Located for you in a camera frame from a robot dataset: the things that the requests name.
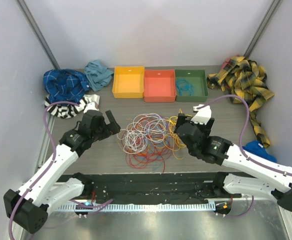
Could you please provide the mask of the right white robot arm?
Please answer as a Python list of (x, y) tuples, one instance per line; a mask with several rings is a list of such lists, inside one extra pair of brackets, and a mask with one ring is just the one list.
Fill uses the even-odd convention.
[(219, 198), (226, 194), (244, 194), (270, 198), (292, 212), (292, 167), (254, 155), (235, 143), (211, 136), (214, 118), (200, 124), (192, 116), (179, 113), (174, 133), (186, 145), (188, 153), (209, 164), (239, 170), (249, 175), (242, 180), (227, 173), (212, 184), (212, 193)]

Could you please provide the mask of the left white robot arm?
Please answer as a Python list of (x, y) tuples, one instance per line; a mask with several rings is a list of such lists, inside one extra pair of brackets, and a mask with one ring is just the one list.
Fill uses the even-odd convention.
[(62, 136), (50, 158), (34, 176), (18, 190), (9, 189), (4, 194), (9, 234), (13, 233), (13, 223), (35, 234), (63, 203), (76, 197), (88, 199), (94, 191), (94, 184), (82, 173), (75, 173), (57, 188), (53, 188), (53, 185), (94, 142), (116, 135), (120, 130), (110, 110), (105, 114), (98, 110), (87, 110), (77, 126)]

